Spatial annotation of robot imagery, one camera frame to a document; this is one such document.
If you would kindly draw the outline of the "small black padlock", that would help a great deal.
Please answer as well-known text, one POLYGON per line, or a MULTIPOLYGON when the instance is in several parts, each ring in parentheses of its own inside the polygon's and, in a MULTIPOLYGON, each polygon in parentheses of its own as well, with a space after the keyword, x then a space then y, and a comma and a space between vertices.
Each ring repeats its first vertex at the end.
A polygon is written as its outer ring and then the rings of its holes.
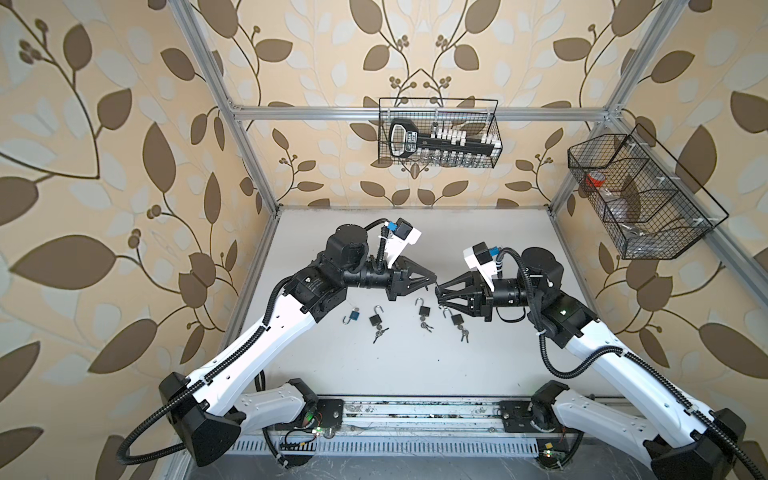
POLYGON ((450 309, 444 308, 443 309, 443 316, 445 318, 448 318, 455 327, 457 327, 459 329, 463 328, 464 319, 463 319, 463 316, 461 314, 454 313, 450 309))

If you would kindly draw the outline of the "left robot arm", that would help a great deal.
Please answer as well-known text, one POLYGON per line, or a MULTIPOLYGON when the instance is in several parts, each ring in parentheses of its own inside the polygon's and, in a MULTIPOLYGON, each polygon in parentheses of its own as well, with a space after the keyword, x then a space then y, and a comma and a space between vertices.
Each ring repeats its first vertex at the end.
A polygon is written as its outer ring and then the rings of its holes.
POLYGON ((292 341, 341 305, 349 288, 381 289, 394 301, 435 282, 433 272, 402 254, 419 240, 418 229, 404 219, 375 224, 381 229, 376 253, 369 251, 371 225, 339 226, 307 267, 275 286, 261 319, 203 366, 161 382, 169 421, 197 465, 213 463, 248 430, 308 415, 315 397, 301 380, 254 395, 245 390, 292 341))

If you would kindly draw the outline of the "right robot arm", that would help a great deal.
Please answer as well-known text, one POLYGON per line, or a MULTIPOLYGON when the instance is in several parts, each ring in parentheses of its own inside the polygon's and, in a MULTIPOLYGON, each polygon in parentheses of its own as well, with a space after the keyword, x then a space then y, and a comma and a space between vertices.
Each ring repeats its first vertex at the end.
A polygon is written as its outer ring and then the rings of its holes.
POLYGON ((578 430, 648 467, 658 479, 724 479, 738 464, 760 468, 741 448, 746 424, 733 411, 695 399, 634 353, 598 315, 561 289, 563 265, 540 247, 522 253, 480 243, 464 252, 468 272, 436 288, 439 305, 491 320, 523 307, 552 380, 531 397, 534 425, 578 430), (568 381, 588 370, 637 410, 632 416, 580 395, 568 381))

